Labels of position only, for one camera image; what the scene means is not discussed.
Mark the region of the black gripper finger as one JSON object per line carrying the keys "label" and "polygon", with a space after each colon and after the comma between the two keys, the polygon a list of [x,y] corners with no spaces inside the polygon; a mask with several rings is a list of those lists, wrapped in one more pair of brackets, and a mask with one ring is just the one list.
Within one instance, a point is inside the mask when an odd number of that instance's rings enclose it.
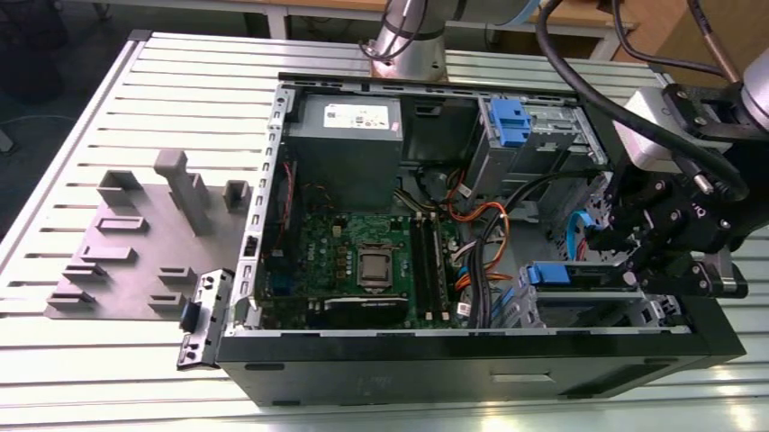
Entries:
{"label": "black gripper finger", "polygon": [[694,259],[689,253],[665,253],[642,259],[634,253],[621,265],[631,285],[645,293],[707,298],[745,298],[749,284],[729,249]]}
{"label": "black gripper finger", "polygon": [[681,174],[621,166],[603,191],[606,216],[587,227],[587,247],[622,252],[629,264],[671,264],[682,231]]}

